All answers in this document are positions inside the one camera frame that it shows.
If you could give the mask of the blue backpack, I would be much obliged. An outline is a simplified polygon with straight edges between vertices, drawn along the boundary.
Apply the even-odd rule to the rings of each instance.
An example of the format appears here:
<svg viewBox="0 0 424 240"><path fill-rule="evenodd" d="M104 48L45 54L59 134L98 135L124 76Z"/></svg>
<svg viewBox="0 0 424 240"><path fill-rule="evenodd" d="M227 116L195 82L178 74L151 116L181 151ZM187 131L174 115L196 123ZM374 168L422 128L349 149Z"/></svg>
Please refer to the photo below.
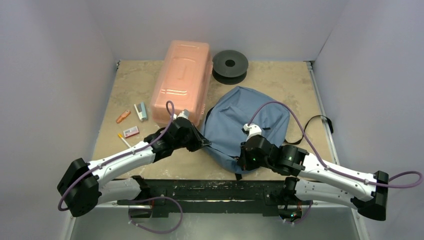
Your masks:
<svg viewBox="0 0 424 240"><path fill-rule="evenodd" d="M241 180L249 173L236 162L241 153L240 145L247 139L243 126L252 121L262 128L262 136L280 146L286 137L290 115L287 108L270 96L236 86L207 112L200 132L211 144L204 150L218 165Z"/></svg>

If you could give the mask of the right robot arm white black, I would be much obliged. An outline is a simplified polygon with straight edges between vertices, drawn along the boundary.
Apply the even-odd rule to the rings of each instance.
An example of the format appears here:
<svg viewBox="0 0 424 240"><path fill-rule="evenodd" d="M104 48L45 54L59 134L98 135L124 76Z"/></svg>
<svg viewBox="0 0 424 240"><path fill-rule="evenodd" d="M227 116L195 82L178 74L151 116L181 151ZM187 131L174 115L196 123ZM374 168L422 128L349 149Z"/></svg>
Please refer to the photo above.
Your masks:
<svg viewBox="0 0 424 240"><path fill-rule="evenodd" d="M385 221L389 175L365 173L323 161L294 145L276 146L255 135L240 144L237 165L243 170L264 167L285 177L280 196L288 204L318 200L344 205L371 220Z"/></svg>

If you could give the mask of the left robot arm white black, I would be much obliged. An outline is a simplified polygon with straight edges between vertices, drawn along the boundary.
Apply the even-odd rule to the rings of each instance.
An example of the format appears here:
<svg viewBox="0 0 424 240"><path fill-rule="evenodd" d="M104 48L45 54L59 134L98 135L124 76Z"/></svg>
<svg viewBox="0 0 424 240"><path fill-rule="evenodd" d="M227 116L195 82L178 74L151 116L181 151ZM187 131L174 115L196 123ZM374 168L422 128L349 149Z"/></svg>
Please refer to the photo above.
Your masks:
<svg viewBox="0 0 424 240"><path fill-rule="evenodd" d="M210 145L190 120L180 116L129 149L89 162L75 159L56 187L61 195L57 209L70 211L73 217L83 216L105 198L101 188L116 177L167 158L175 150L195 152Z"/></svg>

